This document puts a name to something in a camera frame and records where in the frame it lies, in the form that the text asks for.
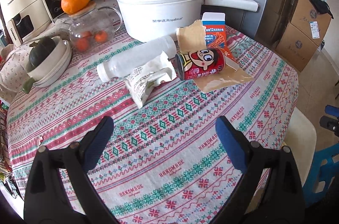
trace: round table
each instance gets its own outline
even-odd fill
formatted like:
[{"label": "round table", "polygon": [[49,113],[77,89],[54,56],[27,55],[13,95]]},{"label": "round table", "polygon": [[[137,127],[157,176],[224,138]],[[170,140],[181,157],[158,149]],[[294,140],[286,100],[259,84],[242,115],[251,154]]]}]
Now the round table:
[{"label": "round table", "polygon": [[[18,93],[7,129],[21,194],[40,144],[66,147],[108,115],[114,132],[88,175],[116,218],[123,224],[209,222],[241,176],[216,135],[216,118],[224,115],[247,139],[280,148],[298,96],[293,68],[242,33],[227,27],[227,34],[228,47],[253,81],[202,93],[192,80],[177,78],[155,88],[138,109],[121,79],[102,83],[96,71],[140,44],[123,28],[89,54],[73,52],[51,86]],[[82,211],[66,171],[60,174],[73,208]]]}]

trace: want want can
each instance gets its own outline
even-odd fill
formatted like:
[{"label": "want want can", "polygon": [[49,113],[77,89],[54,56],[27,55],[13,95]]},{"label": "want want can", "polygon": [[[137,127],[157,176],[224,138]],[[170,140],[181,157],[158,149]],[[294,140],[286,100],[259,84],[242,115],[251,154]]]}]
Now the want want can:
[{"label": "want want can", "polygon": [[175,58],[182,81],[212,75],[225,67],[224,54],[218,48],[178,53]]}]

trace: cartoon face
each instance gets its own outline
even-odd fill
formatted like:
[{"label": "cartoon face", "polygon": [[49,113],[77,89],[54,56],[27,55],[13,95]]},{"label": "cartoon face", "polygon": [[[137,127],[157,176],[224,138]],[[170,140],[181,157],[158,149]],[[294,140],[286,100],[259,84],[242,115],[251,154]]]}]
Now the cartoon face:
[{"label": "cartoon face", "polygon": [[202,67],[206,71],[208,66],[213,64],[214,53],[211,50],[204,49],[197,52],[189,52],[189,57],[195,65]]}]

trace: cream air fryer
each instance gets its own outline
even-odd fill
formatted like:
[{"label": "cream air fryer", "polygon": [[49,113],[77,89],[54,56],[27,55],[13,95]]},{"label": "cream air fryer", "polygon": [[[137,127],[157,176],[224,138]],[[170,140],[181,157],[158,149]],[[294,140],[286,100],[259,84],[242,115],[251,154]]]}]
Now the cream air fryer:
[{"label": "cream air fryer", "polygon": [[50,24],[42,0],[0,0],[9,35],[15,46],[38,36]]}]

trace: translucent white bottle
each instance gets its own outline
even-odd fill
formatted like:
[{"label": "translucent white bottle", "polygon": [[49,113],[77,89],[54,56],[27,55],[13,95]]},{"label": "translucent white bottle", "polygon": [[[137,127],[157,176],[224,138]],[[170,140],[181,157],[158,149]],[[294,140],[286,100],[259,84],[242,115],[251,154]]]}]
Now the translucent white bottle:
[{"label": "translucent white bottle", "polygon": [[163,36],[135,46],[113,56],[109,61],[97,66],[102,82],[114,77],[126,77],[134,68],[142,66],[164,51],[168,58],[174,58],[177,47],[170,36]]}]

